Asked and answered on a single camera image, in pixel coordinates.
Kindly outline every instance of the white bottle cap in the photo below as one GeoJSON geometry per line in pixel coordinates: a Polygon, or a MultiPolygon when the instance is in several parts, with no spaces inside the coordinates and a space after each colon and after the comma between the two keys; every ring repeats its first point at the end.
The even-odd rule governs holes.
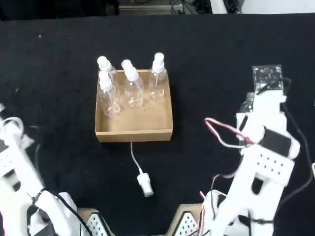
{"type": "Polygon", "coordinates": [[[156,53],[154,55],[154,61],[152,63],[152,70],[155,73],[161,73],[164,69],[164,54],[156,53]]]}
{"type": "Polygon", "coordinates": [[[132,68],[133,67],[133,65],[132,65],[132,63],[131,63],[131,61],[130,60],[123,60],[123,62],[122,62],[122,68],[124,69],[124,70],[128,70],[128,69],[130,69],[130,68],[132,68]]]}
{"type": "Polygon", "coordinates": [[[139,78],[138,71],[134,67],[125,70],[125,75],[129,81],[135,81],[136,79],[139,78]]]}
{"type": "Polygon", "coordinates": [[[151,187],[151,181],[148,173],[141,173],[137,177],[138,183],[142,188],[143,194],[145,197],[153,195],[153,190],[151,187]]]}
{"type": "Polygon", "coordinates": [[[100,68],[100,70],[102,70],[102,71],[111,71],[112,70],[112,64],[104,56],[100,56],[97,59],[97,64],[98,64],[98,67],[100,68]]]}
{"type": "Polygon", "coordinates": [[[109,90],[112,89],[113,83],[112,83],[112,80],[109,78],[109,74],[107,71],[100,71],[98,73],[98,77],[99,77],[100,88],[104,92],[108,92],[109,90]]]}

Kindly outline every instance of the open cardboard box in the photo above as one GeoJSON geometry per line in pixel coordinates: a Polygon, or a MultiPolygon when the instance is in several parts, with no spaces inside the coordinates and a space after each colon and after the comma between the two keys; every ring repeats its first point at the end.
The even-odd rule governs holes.
{"type": "Polygon", "coordinates": [[[117,71],[121,112],[108,117],[96,96],[95,134],[101,143],[105,142],[144,142],[167,141],[173,133],[173,115],[169,82],[165,88],[165,97],[151,100],[147,92],[148,70],[138,70],[145,87],[144,104],[139,109],[127,105],[124,94],[125,74],[117,71]]]}

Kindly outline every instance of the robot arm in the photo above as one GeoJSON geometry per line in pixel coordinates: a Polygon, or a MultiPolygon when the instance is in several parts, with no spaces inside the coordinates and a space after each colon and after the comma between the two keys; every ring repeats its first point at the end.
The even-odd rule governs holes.
{"type": "Polygon", "coordinates": [[[14,120],[0,104],[0,159],[7,161],[0,166],[0,211],[6,235],[28,235],[26,214],[36,199],[34,204],[48,214],[57,235],[79,236],[80,222],[54,195],[42,191],[44,185],[25,151],[33,140],[23,133],[21,123],[17,126],[14,120]]]}
{"type": "Polygon", "coordinates": [[[208,225],[203,231],[209,229],[211,236],[249,235],[248,228],[238,227],[238,216],[244,211],[254,219],[250,222],[252,236],[271,236],[283,189],[289,182],[293,160],[300,150],[299,142],[287,132],[286,117],[280,111],[280,103],[286,99],[280,82],[281,66],[254,66],[253,78],[253,111],[237,114],[237,129],[244,137],[250,138],[253,144],[241,150],[243,160],[227,196],[215,211],[209,206],[217,196],[207,194],[204,207],[208,225]],[[254,191],[257,182],[260,188],[254,191]]]}

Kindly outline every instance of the black cable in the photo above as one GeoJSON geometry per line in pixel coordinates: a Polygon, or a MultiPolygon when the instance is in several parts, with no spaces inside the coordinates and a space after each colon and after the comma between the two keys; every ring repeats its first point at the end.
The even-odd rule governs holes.
{"type": "Polygon", "coordinates": [[[248,219],[250,220],[250,225],[248,225],[249,236],[252,236],[252,217],[250,212],[248,212],[248,219]]]}
{"type": "Polygon", "coordinates": [[[57,197],[64,205],[66,208],[68,208],[77,218],[78,220],[81,222],[81,224],[84,226],[84,228],[86,229],[86,231],[89,233],[90,236],[92,235],[91,230],[89,229],[89,227],[87,226],[87,224],[84,222],[84,220],[81,218],[81,216],[65,201],[65,199],[60,196],[60,194],[58,193],[53,193],[52,191],[48,191],[50,192],[52,195],[54,195],[55,197],[57,197]]]}
{"type": "Polygon", "coordinates": [[[183,9],[184,9],[184,6],[188,9],[188,11],[193,14],[193,11],[187,6],[187,1],[183,0],[183,9]]]}
{"type": "Polygon", "coordinates": [[[133,0],[136,4],[141,5],[141,4],[146,4],[151,2],[152,0],[146,0],[146,1],[137,1],[137,0],[133,0]]]}
{"type": "Polygon", "coordinates": [[[302,137],[303,139],[303,143],[304,143],[304,149],[305,149],[305,155],[306,155],[306,160],[307,163],[309,165],[310,168],[310,176],[309,179],[300,187],[298,187],[297,189],[293,190],[289,195],[287,195],[286,197],[284,197],[282,199],[282,201],[279,203],[278,205],[278,209],[275,213],[275,215],[277,214],[277,212],[279,211],[279,208],[286,203],[289,199],[291,199],[292,197],[294,197],[296,194],[300,193],[301,191],[303,191],[304,189],[306,189],[312,182],[314,176],[313,176],[313,171],[312,171],[312,160],[311,160],[311,154],[310,154],[310,149],[309,149],[309,145],[307,142],[307,138],[305,136],[305,134],[302,132],[302,130],[300,129],[300,127],[298,126],[298,124],[296,123],[295,119],[293,118],[293,116],[291,115],[291,113],[289,112],[289,110],[286,107],[286,104],[283,103],[282,104],[283,110],[285,112],[285,114],[289,117],[290,121],[292,122],[294,128],[296,129],[296,131],[298,132],[298,134],[302,137]]]}
{"type": "Polygon", "coordinates": [[[176,0],[174,2],[174,4],[172,4],[172,0],[169,0],[169,4],[171,5],[171,13],[172,14],[176,14],[175,10],[174,10],[174,5],[178,2],[179,0],[176,0]]]}
{"type": "MultiPolygon", "coordinates": [[[[287,86],[286,88],[283,90],[283,94],[287,95],[290,86],[291,86],[291,79],[289,78],[280,78],[278,80],[274,80],[271,81],[269,83],[267,83],[264,87],[262,87],[257,95],[265,92],[267,89],[270,88],[270,85],[273,85],[274,83],[278,83],[279,81],[283,81],[283,82],[287,82],[287,86]]],[[[310,149],[309,149],[309,145],[307,142],[307,138],[305,136],[305,134],[302,132],[302,130],[300,129],[300,127],[298,126],[298,124],[296,123],[295,119],[293,118],[293,116],[291,115],[291,113],[289,112],[289,110],[286,107],[286,104],[283,103],[282,104],[282,108],[285,112],[285,114],[289,117],[290,121],[292,122],[294,128],[296,129],[296,131],[298,132],[298,134],[302,137],[303,143],[304,143],[304,149],[305,149],[305,156],[306,156],[306,160],[310,169],[310,176],[308,178],[308,180],[301,185],[300,187],[298,187],[297,189],[293,190],[290,194],[288,194],[287,196],[285,196],[279,203],[277,210],[275,212],[275,216],[274,219],[276,218],[277,214],[279,213],[280,208],[291,198],[293,198],[296,194],[300,193],[301,191],[303,191],[304,189],[306,189],[313,180],[313,171],[312,171],[312,160],[311,160],[311,154],[310,154],[310,149]]],[[[271,224],[274,223],[274,219],[273,220],[264,220],[264,219],[251,219],[251,221],[256,222],[258,224],[271,224]]]]}
{"type": "Polygon", "coordinates": [[[277,79],[277,80],[270,81],[270,82],[267,83],[264,87],[262,87],[261,89],[258,90],[257,95],[260,95],[260,94],[262,94],[263,92],[267,91],[267,90],[270,88],[271,85],[274,85],[274,84],[278,83],[279,81],[281,81],[281,82],[286,82],[286,83],[287,83],[286,88],[283,90],[283,94],[284,94],[284,95],[287,95],[288,91],[289,91],[290,88],[291,88],[291,83],[292,83],[292,81],[291,81],[291,79],[286,78],[286,77],[280,78],[280,79],[277,79]]]}
{"type": "Polygon", "coordinates": [[[207,230],[202,236],[205,236],[208,232],[210,232],[210,230],[207,230]]]}

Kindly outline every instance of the black fabric surface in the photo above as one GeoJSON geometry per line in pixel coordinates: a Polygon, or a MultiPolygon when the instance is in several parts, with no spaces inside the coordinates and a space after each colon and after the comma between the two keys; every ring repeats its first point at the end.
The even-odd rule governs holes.
{"type": "MultiPolygon", "coordinates": [[[[203,123],[235,124],[253,90],[252,65],[281,64],[292,79],[287,105],[315,152],[315,15],[108,17],[0,23],[0,102],[44,132],[40,172],[48,188],[95,207],[116,235],[167,231],[182,203],[200,203],[217,173],[229,173],[238,151],[222,147],[203,123]],[[154,196],[144,198],[129,144],[100,144],[94,133],[96,59],[117,68],[131,59],[151,66],[165,53],[174,116],[170,142],[135,143],[154,196]]],[[[301,140],[288,123],[289,131],[301,140]]],[[[221,131],[224,139],[234,135],[221,131]]],[[[304,151],[284,194],[306,181],[304,151]]],[[[230,181],[215,188],[227,192],[230,181]]],[[[312,234],[314,183],[279,214],[275,235],[312,234]]]]}

